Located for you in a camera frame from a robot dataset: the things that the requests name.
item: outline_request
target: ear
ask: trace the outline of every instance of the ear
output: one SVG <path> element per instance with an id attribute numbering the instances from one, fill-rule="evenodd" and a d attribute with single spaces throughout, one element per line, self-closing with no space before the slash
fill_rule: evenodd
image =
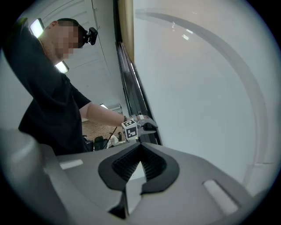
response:
<path id="1" fill-rule="evenodd" d="M 55 20 L 48 25 L 48 28 L 51 29 L 52 27 L 57 26 L 57 25 L 58 25 L 58 21 Z"/>

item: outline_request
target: black t-shirt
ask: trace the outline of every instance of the black t-shirt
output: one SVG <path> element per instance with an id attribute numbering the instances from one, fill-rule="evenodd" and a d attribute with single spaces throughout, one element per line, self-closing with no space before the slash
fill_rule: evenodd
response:
<path id="1" fill-rule="evenodd" d="M 33 96 L 19 130 L 50 145 L 56 155 L 87 151 L 79 109 L 90 100 L 55 68 L 27 27 L 17 29 L 4 53 L 15 75 Z"/>

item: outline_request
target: cable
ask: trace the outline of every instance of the cable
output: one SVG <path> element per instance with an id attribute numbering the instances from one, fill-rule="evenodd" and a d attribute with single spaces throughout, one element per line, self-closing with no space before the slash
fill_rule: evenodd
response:
<path id="1" fill-rule="evenodd" d="M 117 129 L 117 127 L 115 127 L 113 133 L 109 136 L 109 139 L 107 140 L 106 144 L 104 145 L 104 147 L 107 145 L 107 143 L 109 142 L 111 136 L 114 134 L 115 130 Z"/>

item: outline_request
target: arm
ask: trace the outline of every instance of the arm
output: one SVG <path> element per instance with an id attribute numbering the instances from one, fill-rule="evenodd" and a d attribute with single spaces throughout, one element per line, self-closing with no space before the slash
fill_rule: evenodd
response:
<path id="1" fill-rule="evenodd" d="M 124 122 L 124 116 L 100 105 L 89 102 L 80 109 L 82 118 L 95 121 L 112 127 L 120 127 Z"/>

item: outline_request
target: fluorescent light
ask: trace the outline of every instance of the fluorescent light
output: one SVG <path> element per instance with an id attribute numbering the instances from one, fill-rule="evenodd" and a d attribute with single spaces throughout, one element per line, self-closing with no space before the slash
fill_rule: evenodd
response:
<path id="1" fill-rule="evenodd" d="M 61 73 L 66 73 L 69 69 L 63 61 L 59 62 L 56 67 Z"/>
<path id="2" fill-rule="evenodd" d="M 188 40 L 189 39 L 189 37 L 188 36 L 186 36 L 186 35 L 182 35 L 182 37 L 185 39 L 185 40 Z"/>
<path id="3" fill-rule="evenodd" d="M 42 32 L 43 32 L 43 24 L 40 21 L 40 19 L 36 19 L 31 25 L 30 25 L 30 29 L 32 31 L 32 33 L 34 34 L 35 37 L 39 37 Z"/>
<path id="4" fill-rule="evenodd" d="M 102 106 L 102 107 L 104 107 L 104 108 L 106 108 L 106 109 L 108 109 L 104 104 L 100 104 L 100 106 Z"/>
<path id="5" fill-rule="evenodd" d="M 191 30 L 189 30 L 189 29 L 186 29 L 186 31 L 189 32 L 189 33 L 193 33 L 193 32 L 192 32 Z"/>

